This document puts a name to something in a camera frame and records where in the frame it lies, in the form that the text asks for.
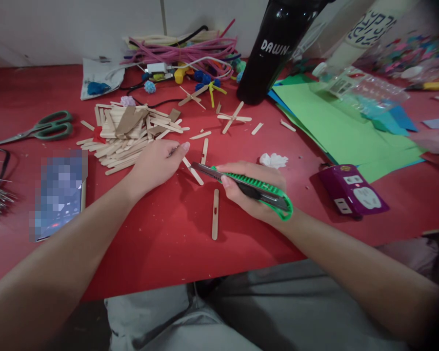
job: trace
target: hand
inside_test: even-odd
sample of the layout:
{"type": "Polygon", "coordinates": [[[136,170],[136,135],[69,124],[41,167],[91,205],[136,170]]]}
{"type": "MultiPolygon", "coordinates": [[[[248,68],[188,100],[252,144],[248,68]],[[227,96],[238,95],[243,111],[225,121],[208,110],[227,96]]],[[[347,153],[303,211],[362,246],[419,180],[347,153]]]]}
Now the hand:
{"type": "Polygon", "coordinates": [[[182,145],[173,140],[156,140],[149,143],[138,157],[132,171],[123,180],[130,193],[135,196],[135,200],[140,200],[147,192],[172,177],[189,148],[189,142],[182,145]]]}
{"type": "MultiPolygon", "coordinates": [[[[239,161],[237,163],[226,163],[217,166],[217,170],[223,173],[236,173],[250,178],[261,180],[270,185],[286,191],[286,180],[277,169],[260,166],[255,163],[239,161]]],[[[276,227],[281,223],[277,213],[262,202],[254,200],[239,189],[238,185],[231,178],[223,175],[221,177],[223,187],[228,199],[237,203],[244,211],[252,217],[260,219],[271,226],[276,227]]]]}

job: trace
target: green utility knife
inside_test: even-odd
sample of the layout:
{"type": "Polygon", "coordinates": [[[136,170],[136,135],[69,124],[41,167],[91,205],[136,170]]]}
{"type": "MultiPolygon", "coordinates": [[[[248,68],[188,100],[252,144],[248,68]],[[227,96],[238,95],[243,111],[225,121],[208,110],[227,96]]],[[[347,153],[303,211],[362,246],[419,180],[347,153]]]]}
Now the green utility knife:
{"type": "Polygon", "coordinates": [[[222,173],[217,171],[215,166],[210,168],[198,162],[192,162],[192,168],[216,179],[220,183],[221,176],[226,175],[232,178],[244,194],[269,206],[284,222],[289,220],[293,214],[293,204],[289,197],[283,190],[273,185],[245,175],[222,173]]]}

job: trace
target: green scissors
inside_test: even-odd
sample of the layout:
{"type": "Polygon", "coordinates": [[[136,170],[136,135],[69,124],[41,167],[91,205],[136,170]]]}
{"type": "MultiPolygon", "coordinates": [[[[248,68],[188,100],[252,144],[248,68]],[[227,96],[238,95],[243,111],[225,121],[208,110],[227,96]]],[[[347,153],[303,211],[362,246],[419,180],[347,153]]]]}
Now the green scissors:
{"type": "Polygon", "coordinates": [[[73,121],[73,117],[68,111],[55,112],[37,122],[34,128],[26,132],[19,133],[11,138],[0,141],[0,145],[18,141],[28,137],[36,137],[39,140],[46,141],[60,140],[66,138],[73,131],[73,126],[70,123],[71,121],[73,121]]]}

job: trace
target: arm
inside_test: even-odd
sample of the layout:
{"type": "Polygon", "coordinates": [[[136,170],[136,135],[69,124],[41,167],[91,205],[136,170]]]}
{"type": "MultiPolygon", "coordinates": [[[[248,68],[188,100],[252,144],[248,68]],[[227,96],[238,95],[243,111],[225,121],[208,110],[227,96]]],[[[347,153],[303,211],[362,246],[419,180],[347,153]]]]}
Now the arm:
{"type": "MultiPolygon", "coordinates": [[[[218,166],[218,170],[244,174],[286,190],[278,170],[246,162],[218,166]]],[[[270,208],[246,197],[234,181],[221,180],[229,199],[282,232],[393,335],[415,346],[423,342],[439,313],[438,285],[298,209],[288,222],[282,222],[270,208]]]]}
{"type": "Polygon", "coordinates": [[[0,350],[35,350],[58,330],[133,206],[179,167],[190,144],[178,146],[149,144],[127,177],[0,281],[0,350]]]}

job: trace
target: black water bottle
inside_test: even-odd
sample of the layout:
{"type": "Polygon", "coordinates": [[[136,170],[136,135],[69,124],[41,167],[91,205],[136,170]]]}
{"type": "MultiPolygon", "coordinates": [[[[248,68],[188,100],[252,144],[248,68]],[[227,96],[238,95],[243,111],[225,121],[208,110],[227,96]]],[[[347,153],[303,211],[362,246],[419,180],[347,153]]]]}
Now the black water bottle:
{"type": "Polygon", "coordinates": [[[260,104],[328,0],[269,0],[238,88],[238,98],[260,104]]]}

